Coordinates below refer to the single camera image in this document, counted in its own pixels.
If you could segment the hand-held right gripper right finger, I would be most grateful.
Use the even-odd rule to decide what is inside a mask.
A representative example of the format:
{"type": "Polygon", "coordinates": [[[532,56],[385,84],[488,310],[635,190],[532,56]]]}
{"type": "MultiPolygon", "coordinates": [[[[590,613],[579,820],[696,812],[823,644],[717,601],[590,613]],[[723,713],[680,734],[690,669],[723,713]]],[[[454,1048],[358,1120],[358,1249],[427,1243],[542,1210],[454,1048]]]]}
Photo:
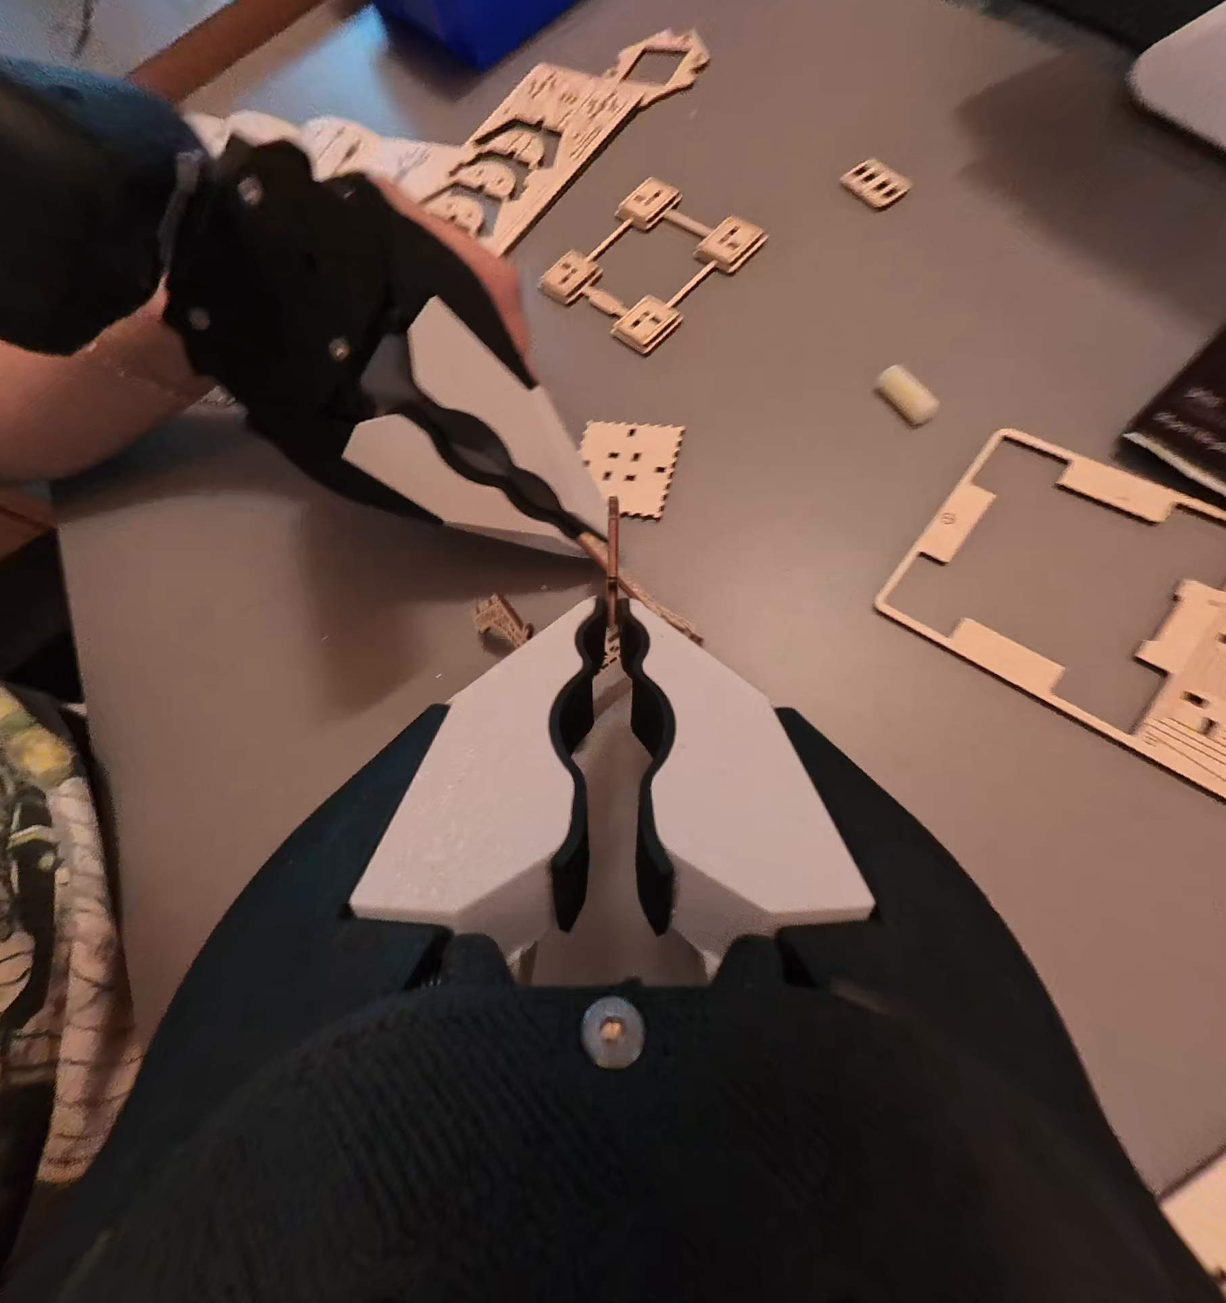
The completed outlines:
{"type": "Polygon", "coordinates": [[[635,600],[619,634],[649,757],[636,892],[653,933],[718,963],[742,938],[868,919],[874,897],[766,696],[635,600]]]}

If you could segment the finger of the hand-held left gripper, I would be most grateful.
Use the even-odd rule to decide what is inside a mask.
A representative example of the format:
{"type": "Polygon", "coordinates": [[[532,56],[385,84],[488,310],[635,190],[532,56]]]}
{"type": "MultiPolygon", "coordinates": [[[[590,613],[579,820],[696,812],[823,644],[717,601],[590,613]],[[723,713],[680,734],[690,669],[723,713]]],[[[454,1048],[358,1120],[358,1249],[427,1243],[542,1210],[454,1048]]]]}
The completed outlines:
{"type": "Polygon", "coordinates": [[[607,508],[545,391],[519,379],[439,299],[362,371],[374,416],[403,416],[458,477],[562,535],[603,535],[607,508]]]}
{"type": "Polygon", "coordinates": [[[432,439],[403,416],[360,423],[345,443],[344,463],[449,529],[556,558],[581,555],[555,526],[514,508],[502,491],[458,477],[433,450],[432,439]]]}

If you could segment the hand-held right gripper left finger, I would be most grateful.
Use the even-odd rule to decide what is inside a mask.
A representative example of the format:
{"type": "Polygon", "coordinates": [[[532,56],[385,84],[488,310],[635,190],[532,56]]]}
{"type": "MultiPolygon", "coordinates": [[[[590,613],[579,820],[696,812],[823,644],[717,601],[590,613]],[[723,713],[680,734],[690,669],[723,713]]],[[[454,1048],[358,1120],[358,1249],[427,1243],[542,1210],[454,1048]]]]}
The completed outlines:
{"type": "Polygon", "coordinates": [[[506,957],[587,900],[587,786],[607,610],[588,598],[456,693],[348,900],[364,921],[490,938],[506,957]]]}

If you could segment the wooden tower base assembly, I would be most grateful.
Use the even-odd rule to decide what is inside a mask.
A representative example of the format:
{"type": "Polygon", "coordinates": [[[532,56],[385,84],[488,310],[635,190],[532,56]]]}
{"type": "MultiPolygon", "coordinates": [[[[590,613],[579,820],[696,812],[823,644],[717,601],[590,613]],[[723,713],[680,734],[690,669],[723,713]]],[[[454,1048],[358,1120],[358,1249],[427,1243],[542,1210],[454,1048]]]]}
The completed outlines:
{"type": "Polygon", "coordinates": [[[686,638],[689,644],[703,647],[701,632],[697,628],[649,596],[635,579],[618,576],[615,597],[611,604],[615,625],[614,631],[607,637],[607,663],[615,662],[618,666],[624,666],[632,651],[635,635],[631,632],[631,624],[632,615],[635,614],[632,611],[635,604],[643,611],[652,613],[659,623],[675,630],[675,632],[686,638]]]}

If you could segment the person's left forearm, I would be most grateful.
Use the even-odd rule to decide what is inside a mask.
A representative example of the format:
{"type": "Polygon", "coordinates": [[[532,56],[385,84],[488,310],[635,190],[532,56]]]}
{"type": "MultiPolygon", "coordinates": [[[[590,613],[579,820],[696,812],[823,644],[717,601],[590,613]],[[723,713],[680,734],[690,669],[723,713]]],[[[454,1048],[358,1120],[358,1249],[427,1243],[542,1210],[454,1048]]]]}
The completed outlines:
{"type": "Polygon", "coordinates": [[[163,307],[158,293],[70,357],[0,341],[0,488],[88,471],[216,391],[163,307]]]}

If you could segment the grey desk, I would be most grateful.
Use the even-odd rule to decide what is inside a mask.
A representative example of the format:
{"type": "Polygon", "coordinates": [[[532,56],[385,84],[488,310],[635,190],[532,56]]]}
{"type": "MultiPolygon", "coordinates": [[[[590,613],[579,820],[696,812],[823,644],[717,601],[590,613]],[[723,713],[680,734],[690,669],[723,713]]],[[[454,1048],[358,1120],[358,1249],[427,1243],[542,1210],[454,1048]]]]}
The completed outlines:
{"type": "MultiPolygon", "coordinates": [[[[1226,163],[1135,115],[1104,50],[946,4],[584,4],[481,78],[326,12],[199,105],[458,142],[536,63],[601,71],[665,28],[697,29],[708,69],[515,252],[536,367],[574,429],[684,426],[665,519],[628,535],[632,573],[980,884],[1163,1192],[1226,1145],[1226,806],[871,603],[991,433],[1110,460],[1226,320],[1226,163]],[[910,182],[895,207],[838,186],[867,158],[910,182]],[[636,357],[538,283],[651,176],[766,245],[636,357]],[[874,391],[889,365],[939,401],[923,427],[874,391]]],[[[666,299],[692,247],[628,237],[604,285],[666,299]]],[[[488,666],[477,598],[547,623],[587,570],[337,502],[224,413],[56,507],[148,1037],[285,836],[488,666]]]]}

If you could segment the person's left hand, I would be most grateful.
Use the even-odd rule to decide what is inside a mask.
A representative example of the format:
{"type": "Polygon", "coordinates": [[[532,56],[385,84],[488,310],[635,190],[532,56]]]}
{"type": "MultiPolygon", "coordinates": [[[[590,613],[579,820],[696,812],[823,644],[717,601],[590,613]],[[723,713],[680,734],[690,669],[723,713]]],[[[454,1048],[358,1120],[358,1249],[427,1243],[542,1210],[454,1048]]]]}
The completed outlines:
{"type": "Polygon", "coordinates": [[[502,259],[482,249],[473,237],[468,237],[453,224],[427,214],[423,207],[412,203],[398,184],[384,177],[374,177],[372,183],[393,211],[418,224],[429,237],[453,252],[463,266],[473,272],[475,281],[492,302],[522,361],[528,362],[530,338],[515,271],[502,259]]]}

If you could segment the folded instruction leaflet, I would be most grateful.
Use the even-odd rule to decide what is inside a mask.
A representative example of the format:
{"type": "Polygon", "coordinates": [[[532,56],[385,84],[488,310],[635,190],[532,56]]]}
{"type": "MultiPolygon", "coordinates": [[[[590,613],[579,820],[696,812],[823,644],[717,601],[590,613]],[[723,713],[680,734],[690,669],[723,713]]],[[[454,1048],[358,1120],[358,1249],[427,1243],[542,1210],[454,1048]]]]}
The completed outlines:
{"type": "Polygon", "coordinates": [[[468,145],[381,138],[358,122],[340,118],[314,118],[300,126],[258,111],[224,118],[183,112],[180,118],[211,156],[221,155],[231,138],[249,146],[286,141],[306,155],[316,180],[360,172],[391,182],[422,206],[451,186],[453,175],[468,165],[473,153],[468,145]]]}

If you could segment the square wooden plate with holes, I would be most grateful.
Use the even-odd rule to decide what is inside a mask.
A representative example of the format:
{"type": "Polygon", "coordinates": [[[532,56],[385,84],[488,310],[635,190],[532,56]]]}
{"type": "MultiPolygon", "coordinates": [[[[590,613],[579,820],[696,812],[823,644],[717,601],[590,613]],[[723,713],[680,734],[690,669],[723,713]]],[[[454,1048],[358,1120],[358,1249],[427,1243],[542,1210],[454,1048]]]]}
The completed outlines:
{"type": "Polygon", "coordinates": [[[669,495],[684,430],[643,423],[591,422],[579,446],[590,480],[621,517],[658,521],[669,495]]]}

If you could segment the wooden puzzle parts sheet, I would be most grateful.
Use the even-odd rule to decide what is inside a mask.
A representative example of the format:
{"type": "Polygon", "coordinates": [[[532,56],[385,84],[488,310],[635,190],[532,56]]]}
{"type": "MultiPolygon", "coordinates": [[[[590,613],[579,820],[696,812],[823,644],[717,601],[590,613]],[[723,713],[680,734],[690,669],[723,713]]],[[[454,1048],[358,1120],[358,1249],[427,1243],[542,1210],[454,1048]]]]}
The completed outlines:
{"type": "Polygon", "coordinates": [[[467,138],[419,204],[487,252],[511,252],[638,112],[708,64],[694,29],[621,50],[603,74],[539,63],[467,138]]]}

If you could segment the blue plastic bin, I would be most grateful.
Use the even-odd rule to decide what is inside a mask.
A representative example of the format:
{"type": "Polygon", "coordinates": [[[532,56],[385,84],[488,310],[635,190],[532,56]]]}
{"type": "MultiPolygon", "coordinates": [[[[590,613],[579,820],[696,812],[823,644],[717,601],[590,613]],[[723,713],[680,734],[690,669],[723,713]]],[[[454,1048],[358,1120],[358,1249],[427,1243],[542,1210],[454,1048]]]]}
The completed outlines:
{"type": "Polygon", "coordinates": [[[405,29],[474,71],[518,52],[573,2],[372,2],[389,29],[405,29]]]}

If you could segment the small slotted wooden piece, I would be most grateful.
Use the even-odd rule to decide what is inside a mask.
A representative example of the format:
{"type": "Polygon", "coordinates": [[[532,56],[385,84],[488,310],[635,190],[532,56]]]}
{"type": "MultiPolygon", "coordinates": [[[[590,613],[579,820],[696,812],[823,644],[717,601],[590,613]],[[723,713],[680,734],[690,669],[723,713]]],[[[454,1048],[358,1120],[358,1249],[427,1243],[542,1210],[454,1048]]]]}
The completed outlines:
{"type": "Polygon", "coordinates": [[[877,158],[867,158],[838,177],[838,186],[871,211],[895,207],[910,191],[910,182],[877,158]]]}

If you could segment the person's printed shirt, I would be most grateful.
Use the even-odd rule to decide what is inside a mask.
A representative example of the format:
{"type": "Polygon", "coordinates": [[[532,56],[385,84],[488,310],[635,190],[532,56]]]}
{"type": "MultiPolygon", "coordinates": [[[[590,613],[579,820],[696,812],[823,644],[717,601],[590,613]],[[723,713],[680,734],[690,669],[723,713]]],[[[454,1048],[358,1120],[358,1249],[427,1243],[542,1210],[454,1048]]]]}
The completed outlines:
{"type": "Polygon", "coordinates": [[[141,1063],[83,721],[0,682],[0,1278],[80,1181],[141,1063]]]}

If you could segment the Paris Tower booklet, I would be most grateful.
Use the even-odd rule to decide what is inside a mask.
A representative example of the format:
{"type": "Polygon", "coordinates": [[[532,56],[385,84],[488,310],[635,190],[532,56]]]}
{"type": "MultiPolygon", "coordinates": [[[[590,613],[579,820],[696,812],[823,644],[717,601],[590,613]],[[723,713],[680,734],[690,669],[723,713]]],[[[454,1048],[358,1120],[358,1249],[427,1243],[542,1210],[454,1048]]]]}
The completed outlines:
{"type": "Polygon", "coordinates": [[[1226,326],[1127,425],[1122,440],[1226,500],[1226,326]]]}

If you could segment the black flat panel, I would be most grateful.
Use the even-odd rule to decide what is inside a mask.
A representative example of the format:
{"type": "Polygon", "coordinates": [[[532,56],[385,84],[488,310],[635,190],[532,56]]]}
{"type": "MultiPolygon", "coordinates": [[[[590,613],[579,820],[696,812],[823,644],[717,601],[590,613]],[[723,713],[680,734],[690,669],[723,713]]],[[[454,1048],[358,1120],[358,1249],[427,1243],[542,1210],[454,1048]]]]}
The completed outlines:
{"type": "Polygon", "coordinates": [[[1220,2],[1032,2],[1032,6],[1143,52],[1220,6],[1220,2]]]}

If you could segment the white holder stand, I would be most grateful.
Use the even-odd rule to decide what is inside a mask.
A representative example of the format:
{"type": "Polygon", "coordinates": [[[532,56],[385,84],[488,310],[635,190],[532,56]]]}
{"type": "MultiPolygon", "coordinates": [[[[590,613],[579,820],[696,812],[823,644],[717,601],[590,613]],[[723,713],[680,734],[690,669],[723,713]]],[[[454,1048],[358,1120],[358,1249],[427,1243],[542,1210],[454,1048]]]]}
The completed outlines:
{"type": "Polygon", "coordinates": [[[1127,88],[1153,118],[1226,155],[1226,2],[1143,52],[1127,88]]]}

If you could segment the wooden four-pad square frame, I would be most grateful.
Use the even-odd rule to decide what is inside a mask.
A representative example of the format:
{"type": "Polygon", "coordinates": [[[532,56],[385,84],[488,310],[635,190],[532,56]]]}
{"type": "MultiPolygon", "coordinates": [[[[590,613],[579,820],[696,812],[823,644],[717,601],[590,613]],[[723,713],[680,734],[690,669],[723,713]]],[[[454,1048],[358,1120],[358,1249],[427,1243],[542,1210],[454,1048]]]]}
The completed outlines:
{"type": "Polygon", "coordinates": [[[556,259],[539,279],[540,296],[557,307],[587,305],[607,319],[610,337],[636,357],[653,354],[683,321],[682,306],[707,281],[732,278],[766,245],[766,231],[737,216],[704,224],[682,208],[682,193],[658,177],[646,177],[615,210],[611,232],[588,251],[570,251],[556,259]],[[652,295],[624,303],[604,285],[604,261],[625,238],[648,237],[659,230],[693,241],[696,271],[669,297],[652,295]]]}

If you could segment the emptied wooden sheet frame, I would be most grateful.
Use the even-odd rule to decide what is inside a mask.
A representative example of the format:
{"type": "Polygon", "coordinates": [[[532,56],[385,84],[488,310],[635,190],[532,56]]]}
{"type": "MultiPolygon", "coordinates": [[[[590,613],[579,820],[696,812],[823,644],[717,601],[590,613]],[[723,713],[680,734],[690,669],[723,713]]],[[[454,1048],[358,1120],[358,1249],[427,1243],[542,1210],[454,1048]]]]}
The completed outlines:
{"type": "Polygon", "coordinates": [[[1023,432],[1002,429],[987,440],[903,555],[875,596],[874,611],[1226,803],[1226,579],[1218,589],[1190,579],[1175,587],[1168,615],[1134,654],[1136,663],[1160,676],[1160,686],[1128,730],[1070,704],[1057,693],[1064,668],[1022,644],[967,617],[951,632],[940,632],[895,607],[896,589],[915,563],[949,565],[973,536],[995,501],[977,478],[1002,446],[1016,446],[1057,464],[1055,490],[1146,529],[1163,528],[1175,514],[1189,514],[1226,531],[1226,512],[1217,507],[1023,432]]]}

